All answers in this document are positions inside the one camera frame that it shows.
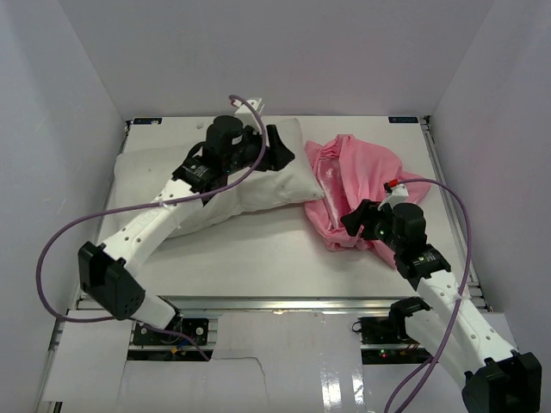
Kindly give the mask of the pink floral pillowcase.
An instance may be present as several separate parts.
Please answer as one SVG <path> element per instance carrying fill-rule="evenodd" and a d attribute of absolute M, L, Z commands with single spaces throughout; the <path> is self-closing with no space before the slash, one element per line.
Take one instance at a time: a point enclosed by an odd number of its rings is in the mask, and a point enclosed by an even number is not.
<path fill-rule="evenodd" d="M 386 182 L 417 176 L 403 170 L 400 158 L 388 148 L 349 134 L 339 134 L 325 145 L 308 141 L 305 151 L 325 196 L 307 202 L 304 209 L 325 247 L 330 251 L 366 250 L 395 268 L 393 252 L 384 243 L 350 236 L 340 218 L 356 210 L 362 200 L 384 200 Z"/>

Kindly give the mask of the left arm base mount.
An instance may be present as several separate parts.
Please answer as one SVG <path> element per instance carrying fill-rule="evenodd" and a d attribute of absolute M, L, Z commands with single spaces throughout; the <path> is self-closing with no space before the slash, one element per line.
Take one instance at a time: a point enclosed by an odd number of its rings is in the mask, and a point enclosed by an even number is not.
<path fill-rule="evenodd" d="M 199 361 L 208 362 L 213 350 L 209 349 L 208 318 L 178 317 L 166 331 L 136 323 L 127 352 L 129 361 Z"/>

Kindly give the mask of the white pillow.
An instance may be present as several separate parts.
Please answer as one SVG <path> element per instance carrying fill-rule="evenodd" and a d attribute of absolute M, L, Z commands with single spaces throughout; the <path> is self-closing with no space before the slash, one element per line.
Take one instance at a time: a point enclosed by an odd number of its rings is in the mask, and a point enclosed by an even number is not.
<path fill-rule="evenodd" d="M 279 171 L 253 172 L 237 187 L 215 195 L 199 212 L 183 221 L 170 235 L 180 237 L 217 225 L 241 213 L 253 213 L 288 204 L 320 200 L 319 186 L 304 149 L 296 119 L 275 124 L 283 144 L 294 160 Z M 151 202 L 171 177 L 193 145 L 130 151 L 117 157 L 111 207 Z"/>

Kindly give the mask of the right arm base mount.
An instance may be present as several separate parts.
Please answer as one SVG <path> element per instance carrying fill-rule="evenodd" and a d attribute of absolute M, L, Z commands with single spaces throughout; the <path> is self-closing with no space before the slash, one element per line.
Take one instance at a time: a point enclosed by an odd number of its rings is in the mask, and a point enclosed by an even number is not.
<path fill-rule="evenodd" d="M 359 317 L 351 330 L 360 336 L 362 364 L 421 364 L 430 353 L 406 334 L 406 320 L 430 306 L 419 297 L 402 299 L 390 306 L 385 317 Z"/>

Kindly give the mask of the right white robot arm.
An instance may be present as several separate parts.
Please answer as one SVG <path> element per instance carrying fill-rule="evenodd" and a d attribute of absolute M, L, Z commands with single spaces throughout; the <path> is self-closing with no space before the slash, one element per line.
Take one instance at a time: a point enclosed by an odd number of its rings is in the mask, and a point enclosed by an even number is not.
<path fill-rule="evenodd" d="M 461 390 L 470 412 L 537 412 L 542 365 L 519 353 L 485 319 L 460 286 L 442 254 L 427 242 L 423 210 L 363 200 L 341 222 L 351 235 L 383 242 L 416 296 L 391 307 L 390 336 L 419 342 Z"/>

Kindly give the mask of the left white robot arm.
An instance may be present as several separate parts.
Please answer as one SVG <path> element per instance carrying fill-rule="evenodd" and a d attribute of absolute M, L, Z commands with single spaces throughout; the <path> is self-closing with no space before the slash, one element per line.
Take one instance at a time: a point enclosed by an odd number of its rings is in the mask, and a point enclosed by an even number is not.
<path fill-rule="evenodd" d="M 153 208 L 135 216 L 100 244 L 78 251 L 80 287 L 117 320 L 134 319 L 152 326 L 164 343 L 182 333 L 178 309 L 149 294 L 136 276 L 152 252 L 187 218 L 199 212 L 230 175 L 241 170 L 279 171 L 294 160 L 276 126 L 265 133 L 230 115 L 218 116 L 204 141 L 195 144 L 171 174 Z"/>

